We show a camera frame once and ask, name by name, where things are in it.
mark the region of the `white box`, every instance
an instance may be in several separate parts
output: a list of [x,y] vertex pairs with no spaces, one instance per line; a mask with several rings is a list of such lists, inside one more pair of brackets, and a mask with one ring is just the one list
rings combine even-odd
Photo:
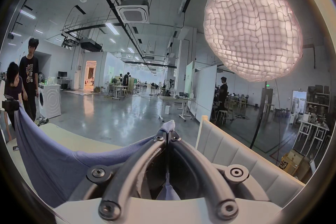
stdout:
[[166,105],[166,109],[165,109],[165,114],[169,114],[169,108],[170,108],[170,105]]

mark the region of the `black hair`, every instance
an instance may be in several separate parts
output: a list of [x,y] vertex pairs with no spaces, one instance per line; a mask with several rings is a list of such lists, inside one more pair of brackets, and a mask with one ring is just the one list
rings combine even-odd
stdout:
[[19,67],[15,62],[11,62],[7,68],[7,80],[14,83],[16,75],[19,73]]
[[37,49],[37,46],[39,45],[39,40],[35,38],[30,38],[28,41],[28,46]]

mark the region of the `computer monitor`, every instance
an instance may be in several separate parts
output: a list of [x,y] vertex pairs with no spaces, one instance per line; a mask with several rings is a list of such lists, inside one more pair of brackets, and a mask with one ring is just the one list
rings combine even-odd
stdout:
[[64,77],[68,76],[68,73],[67,72],[58,71],[58,76],[61,77],[61,78],[64,78]]

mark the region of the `whiteboard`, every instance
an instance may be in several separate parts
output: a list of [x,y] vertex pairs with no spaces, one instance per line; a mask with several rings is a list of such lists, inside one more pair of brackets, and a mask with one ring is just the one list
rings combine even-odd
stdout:
[[191,102],[190,112],[200,122],[202,116],[210,118],[213,97],[215,93],[217,66],[210,66],[195,72],[194,102]]

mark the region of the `black t-shirt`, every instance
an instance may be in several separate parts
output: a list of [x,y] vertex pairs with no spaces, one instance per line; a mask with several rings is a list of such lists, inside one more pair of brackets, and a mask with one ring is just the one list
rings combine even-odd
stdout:
[[38,59],[35,56],[33,56],[31,59],[23,56],[19,65],[19,75],[22,77],[24,89],[29,96],[36,94],[36,83],[38,82],[35,81],[35,74],[38,74],[38,72]]
[[128,86],[128,74],[124,75],[123,85]]
[[225,102],[227,95],[228,95],[228,85],[223,84],[219,90],[218,100],[221,102]]
[[22,92],[22,78],[19,76],[19,84],[16,87],[12,87],[8,80],[5,80],[4,94],[19,100],[19,94]]

